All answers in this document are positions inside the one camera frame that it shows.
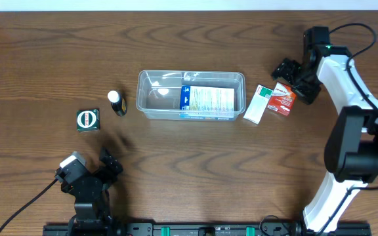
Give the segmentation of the red white medicine box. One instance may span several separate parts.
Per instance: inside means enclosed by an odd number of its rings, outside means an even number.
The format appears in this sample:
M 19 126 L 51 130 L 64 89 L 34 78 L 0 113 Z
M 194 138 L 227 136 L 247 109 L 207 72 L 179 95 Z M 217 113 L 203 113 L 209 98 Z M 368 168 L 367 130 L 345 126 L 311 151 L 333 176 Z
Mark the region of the red white medicine box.
M 267 108 L 279 114 L 288 116 L 296 99 L 296 94 L 291 87 L 283 83 L 276 83 Z

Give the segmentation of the green Zam-Buk ointment box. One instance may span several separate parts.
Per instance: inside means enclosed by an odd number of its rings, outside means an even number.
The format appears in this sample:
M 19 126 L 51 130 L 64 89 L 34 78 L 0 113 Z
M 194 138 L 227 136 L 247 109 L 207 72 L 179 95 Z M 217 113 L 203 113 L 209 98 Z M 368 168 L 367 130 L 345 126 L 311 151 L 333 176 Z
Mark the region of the green Zam-Buk ointment box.
M 99 109 L 79 110 L 76 114 L 78 132 L 91 132 L 100 129 Z

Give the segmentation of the white green medicine box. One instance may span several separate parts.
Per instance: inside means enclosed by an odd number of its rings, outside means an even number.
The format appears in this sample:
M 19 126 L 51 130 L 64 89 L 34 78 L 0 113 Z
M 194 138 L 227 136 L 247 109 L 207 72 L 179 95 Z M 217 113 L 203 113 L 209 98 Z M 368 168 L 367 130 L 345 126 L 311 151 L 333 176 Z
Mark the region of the white green medicine box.
M 258 85 L 243 118 L 258 125 L 272 96 L 272 93 L 272 89 Z

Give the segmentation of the dark bottle white cap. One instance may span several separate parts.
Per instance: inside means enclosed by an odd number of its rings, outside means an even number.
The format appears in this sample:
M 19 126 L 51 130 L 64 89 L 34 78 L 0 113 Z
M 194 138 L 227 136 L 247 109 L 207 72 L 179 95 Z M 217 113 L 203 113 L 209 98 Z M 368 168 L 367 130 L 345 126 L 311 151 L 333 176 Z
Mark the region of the dark bottle white cap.
M 108 99 L 111 103 L 112 109 L 115 111 L 115 113 L 118 116 L 122 117 L 122 116 L 126 115 L 127 103 L 126 103 L 124 97 L 122 97 L 122 95 L 120 95 L 120 93 L 118 91 L 111 90 L 108 93 Z

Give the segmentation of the blue fever patch box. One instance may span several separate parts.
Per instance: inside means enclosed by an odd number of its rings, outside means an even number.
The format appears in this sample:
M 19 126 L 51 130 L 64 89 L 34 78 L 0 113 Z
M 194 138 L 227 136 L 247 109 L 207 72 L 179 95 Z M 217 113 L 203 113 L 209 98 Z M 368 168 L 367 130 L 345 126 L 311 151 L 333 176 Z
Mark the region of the blue fever patch box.
M 234 117 L 234 89 L 184 85 L 180 94 L 183 117 L 224 119 Z

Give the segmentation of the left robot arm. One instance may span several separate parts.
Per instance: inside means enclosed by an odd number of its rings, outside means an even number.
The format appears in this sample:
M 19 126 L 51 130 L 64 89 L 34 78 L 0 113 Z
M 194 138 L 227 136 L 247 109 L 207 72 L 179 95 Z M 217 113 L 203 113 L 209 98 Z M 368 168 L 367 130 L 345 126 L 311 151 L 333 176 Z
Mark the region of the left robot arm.
M 121 235 L 121 224 L 112 216 L 108 189 L 123 172 L 122 165 L 102 147 L 97 170 L 90 172 L 86 160 L 73 152 L 56 170 L 61 191 L 75 197 L 75 216 L 68 224 L 68 235 Z

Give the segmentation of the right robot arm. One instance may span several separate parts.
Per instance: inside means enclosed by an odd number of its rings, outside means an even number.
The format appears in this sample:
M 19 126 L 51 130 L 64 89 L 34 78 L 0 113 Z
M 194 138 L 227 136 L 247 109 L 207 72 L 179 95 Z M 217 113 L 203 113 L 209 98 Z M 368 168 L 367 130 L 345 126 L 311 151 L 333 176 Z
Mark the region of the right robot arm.
M 346 48 L 329 44 L 304 50 L 304 61 L 288 58 L 272 72 L 311 104 L 325 87 L 338 118 L 324 149 L 326 174 L 303 210 L 303 235 L 331 235 L 361 191 L 378 190 L 378 100 L 360 78 Z

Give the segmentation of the clear plastic container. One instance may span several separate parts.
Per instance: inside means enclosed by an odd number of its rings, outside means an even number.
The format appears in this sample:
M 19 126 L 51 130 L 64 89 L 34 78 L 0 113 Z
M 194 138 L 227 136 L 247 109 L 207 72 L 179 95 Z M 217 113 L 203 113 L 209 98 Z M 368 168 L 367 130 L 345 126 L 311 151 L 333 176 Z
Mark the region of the clear plastic container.
M 229 120 L 183 117 L 179 106 L 184 85 L 234 89 L 234 117 Z M 149 119 L 234 121 L 245 111 L 245 77 L 227 71 L 144 70 L 138 78 L 136 107 Z

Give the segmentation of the black mounting rail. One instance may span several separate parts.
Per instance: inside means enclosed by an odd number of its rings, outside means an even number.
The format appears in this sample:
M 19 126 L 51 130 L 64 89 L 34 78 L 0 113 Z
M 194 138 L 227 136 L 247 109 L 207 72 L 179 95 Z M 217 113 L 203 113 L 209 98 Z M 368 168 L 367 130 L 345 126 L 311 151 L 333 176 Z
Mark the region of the black mounting rail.
M 314 235 L 312 231 L 302 228 L 298 222 L 279 223 L 264 222 L 257 224 L 230 224 L 230 225 L 196 225 L 196 224 L 151 224 L 151 223 L 132 223 L 126 228 L 116 231 L 101 231 L 90 229 L 79 229 L 74 226 L 69 229 L 67 225 L 44 226 L 42 235 L 128 235 L 128 236 L 301 236 Z

